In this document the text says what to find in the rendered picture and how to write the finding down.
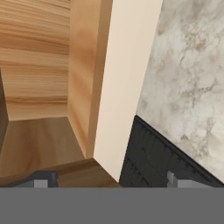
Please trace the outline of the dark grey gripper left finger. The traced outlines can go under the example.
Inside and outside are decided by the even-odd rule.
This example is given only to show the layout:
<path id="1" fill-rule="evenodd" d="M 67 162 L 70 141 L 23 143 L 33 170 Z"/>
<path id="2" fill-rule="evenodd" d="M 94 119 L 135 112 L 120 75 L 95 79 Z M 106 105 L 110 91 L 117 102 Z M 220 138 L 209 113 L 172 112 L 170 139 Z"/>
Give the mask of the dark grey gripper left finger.
<path id="1" fill-rule="evenodd" d="M 54 188 L 59 186 L 58 178 L 56 171 L 35 171 L 27 178 L 4 185 L 4 187 Z"/>

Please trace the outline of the cream cabinet door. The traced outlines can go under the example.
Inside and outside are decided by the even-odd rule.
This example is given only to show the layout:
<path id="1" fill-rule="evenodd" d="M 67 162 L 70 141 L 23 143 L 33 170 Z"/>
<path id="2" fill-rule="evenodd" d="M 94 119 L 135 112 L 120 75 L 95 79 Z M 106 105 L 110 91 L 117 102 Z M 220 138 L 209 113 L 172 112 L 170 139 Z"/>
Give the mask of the cream cabinet door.
<path id="1" fill-rule="evenodd" d="M 114 0 L 94 159 L 118 180 L 163 0 Z"/>

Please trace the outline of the light wood cabinet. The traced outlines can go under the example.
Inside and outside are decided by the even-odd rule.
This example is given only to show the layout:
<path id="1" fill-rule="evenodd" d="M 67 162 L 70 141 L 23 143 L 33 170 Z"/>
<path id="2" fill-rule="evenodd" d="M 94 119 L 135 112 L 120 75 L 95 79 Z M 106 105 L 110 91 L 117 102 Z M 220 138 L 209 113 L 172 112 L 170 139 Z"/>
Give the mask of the light wood cabinet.
<path id="1" fill-rule="evenodd" d="M 95 161 L 113 0 L 0 0 L 0 186 L 115 181 Z"/>

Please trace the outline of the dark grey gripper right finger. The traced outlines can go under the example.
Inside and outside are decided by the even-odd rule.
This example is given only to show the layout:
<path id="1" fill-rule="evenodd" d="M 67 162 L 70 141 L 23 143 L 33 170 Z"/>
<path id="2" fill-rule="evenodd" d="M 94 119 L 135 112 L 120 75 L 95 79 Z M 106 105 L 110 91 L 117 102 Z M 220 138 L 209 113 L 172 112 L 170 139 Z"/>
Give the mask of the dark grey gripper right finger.
<path id="1" fill-rule="evenodd" d="M 217 185 L 211 181 L 185 171 L 167 172 L 168 188 L 211 188 Z"/>

